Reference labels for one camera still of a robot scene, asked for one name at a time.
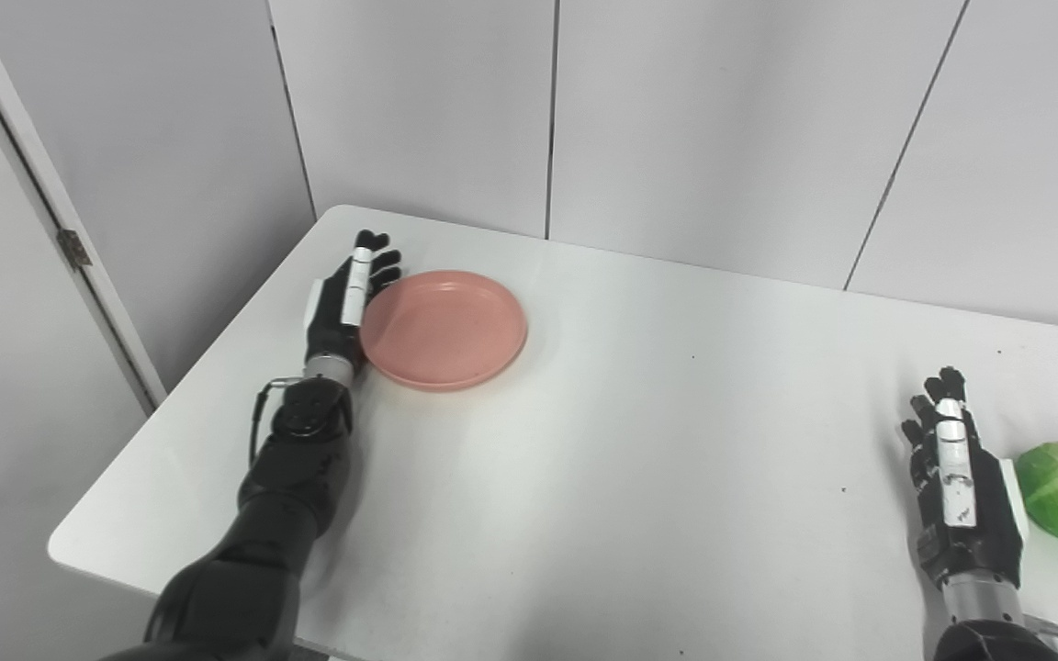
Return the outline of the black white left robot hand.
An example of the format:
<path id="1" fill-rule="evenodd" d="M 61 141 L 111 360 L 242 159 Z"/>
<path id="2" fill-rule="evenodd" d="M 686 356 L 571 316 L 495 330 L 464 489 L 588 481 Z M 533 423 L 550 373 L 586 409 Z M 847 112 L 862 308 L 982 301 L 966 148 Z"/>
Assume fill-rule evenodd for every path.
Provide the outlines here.
<path id="1" fill-rule="evenodd" d="M 361 326 L 366 306 L 402 275 L 399 250 L 386 233 L 360 229 L 347 259 L 314 289 L 315 306 L 307 323 L 305 360 L 345 360 L 354 372 L 366 362 Z"/>

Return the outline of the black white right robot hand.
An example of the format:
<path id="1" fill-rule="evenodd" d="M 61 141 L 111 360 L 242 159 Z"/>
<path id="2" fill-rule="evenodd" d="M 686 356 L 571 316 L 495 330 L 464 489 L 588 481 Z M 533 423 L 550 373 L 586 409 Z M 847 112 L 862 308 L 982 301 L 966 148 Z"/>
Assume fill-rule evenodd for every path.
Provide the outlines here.
<path id="1" fill-rule="evenodd" d="M 908 401 L 915 417 L 900 423 L 922 526 L 917 561 L 937 587 L 979 572 L 1017 588 L 1024 539 L 1013 475 L 983 446 L 965 385 L 965 377 L 945 365 Z"/>

